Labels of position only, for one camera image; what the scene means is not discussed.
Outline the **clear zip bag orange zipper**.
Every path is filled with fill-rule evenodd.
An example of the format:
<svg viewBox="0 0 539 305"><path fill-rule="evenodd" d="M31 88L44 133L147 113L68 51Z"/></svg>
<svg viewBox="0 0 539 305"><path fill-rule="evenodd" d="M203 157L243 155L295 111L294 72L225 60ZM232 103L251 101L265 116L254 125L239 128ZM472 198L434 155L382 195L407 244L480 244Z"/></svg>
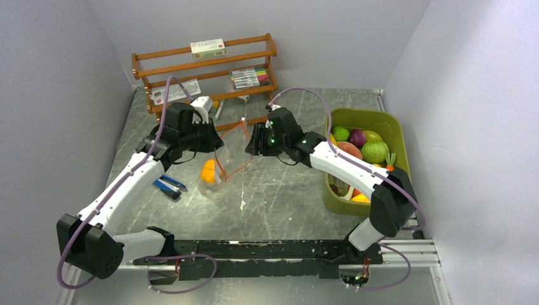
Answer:
<svg viewBox="0 0 539 305"><path fill-rule="evenodd" d="M245 141L250 138L246 118L234 123L232 128L221 132L219 136L224 141L224 147L210 153L208 157L208 160L215 160L217 182L209 184L200 178L198 189L204 196L222 196L232 188L233 180L241 175L252 159L244 152Z"/></svg>

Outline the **orange toy bell pepper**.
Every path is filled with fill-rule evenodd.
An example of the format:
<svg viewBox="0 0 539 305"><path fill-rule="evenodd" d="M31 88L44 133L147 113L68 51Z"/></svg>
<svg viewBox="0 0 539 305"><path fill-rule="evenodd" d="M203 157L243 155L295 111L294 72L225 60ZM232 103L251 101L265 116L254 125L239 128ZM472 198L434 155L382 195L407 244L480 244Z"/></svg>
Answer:
<svg viewBox="0 0 539 305"><path fill-rule="evenodd" d="M215 160L209 159L203 165L203 168L200 172L200 178L202 181L213 184L217 182L215 177Z"/></svg>

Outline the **green toy lime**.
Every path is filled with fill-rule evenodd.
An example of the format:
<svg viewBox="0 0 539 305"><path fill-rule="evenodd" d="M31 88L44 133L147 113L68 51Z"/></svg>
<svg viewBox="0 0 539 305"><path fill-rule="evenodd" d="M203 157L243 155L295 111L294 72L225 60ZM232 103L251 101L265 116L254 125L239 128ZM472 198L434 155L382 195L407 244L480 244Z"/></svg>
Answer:
<svg viewBox="0 0 539 305"><path fill-rule="evenodd" d="M342 126L335 126L332 129L332 135L336 142L347 142L350 136L350 132Z"/></svg>

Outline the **purple toy onion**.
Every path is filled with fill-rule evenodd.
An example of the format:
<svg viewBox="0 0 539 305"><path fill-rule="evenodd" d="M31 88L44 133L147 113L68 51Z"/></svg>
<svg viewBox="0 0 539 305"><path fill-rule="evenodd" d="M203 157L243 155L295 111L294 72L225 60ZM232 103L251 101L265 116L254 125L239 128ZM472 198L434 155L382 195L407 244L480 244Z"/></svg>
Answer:
<svg viewBox="0 0 539 305"><path fill-rule="evenodd" d="M361 149L367 142L367 137L363 130L353 129L350 131L348 141L358 149Z"/></svg>

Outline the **yellow toy banana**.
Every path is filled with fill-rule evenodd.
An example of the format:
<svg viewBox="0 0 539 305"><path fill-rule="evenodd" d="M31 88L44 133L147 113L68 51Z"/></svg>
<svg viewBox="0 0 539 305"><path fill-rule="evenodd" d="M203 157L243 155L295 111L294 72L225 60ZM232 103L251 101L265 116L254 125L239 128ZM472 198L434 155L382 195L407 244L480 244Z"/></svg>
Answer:
<svg viewBox="0 0 539 305"><path fill-rule="evenodd" d="M329 134L330 136L330 142L334 145L334 146L338 146L338 142L336 141L335 137L333 136L332 133Z"/></svg>

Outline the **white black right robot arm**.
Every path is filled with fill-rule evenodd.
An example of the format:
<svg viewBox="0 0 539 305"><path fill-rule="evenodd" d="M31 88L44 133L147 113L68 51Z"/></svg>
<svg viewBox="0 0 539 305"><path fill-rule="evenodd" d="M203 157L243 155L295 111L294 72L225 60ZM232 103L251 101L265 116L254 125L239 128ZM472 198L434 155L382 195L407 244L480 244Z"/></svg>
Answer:
<svg viewBox="0 0 539 305"><path fill-rule="evenodd" d="M371 202L369 216L347 236L343 255L358 263L367 249L394 237L418 209L411 181L401 168L372 166L334 146L316 132L305 132L286 108L270 109L268 119L253 127L245 148L252 156L286 154L293 163L321 170L360 191Z"/></svg>

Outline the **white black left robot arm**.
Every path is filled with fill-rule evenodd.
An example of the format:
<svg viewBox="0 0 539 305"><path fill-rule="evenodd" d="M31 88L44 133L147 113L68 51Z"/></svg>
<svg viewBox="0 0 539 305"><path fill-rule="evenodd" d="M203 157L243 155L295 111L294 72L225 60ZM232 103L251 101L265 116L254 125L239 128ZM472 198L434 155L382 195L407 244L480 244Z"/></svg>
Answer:
<svg viewBox="0 0 539 305"><path fill-rule="evenodd" d="M198 101L170 104L164 113L161 123L139 142L111 185L77 215L65 214L58 220L59 278L65 263L105 279L127 261L152 257L168 264L175 258L172 233L151 226L138 233L118 235L119 225L141 192L178 164L184 152L212 153L224 142L207 107Z"/></svg>

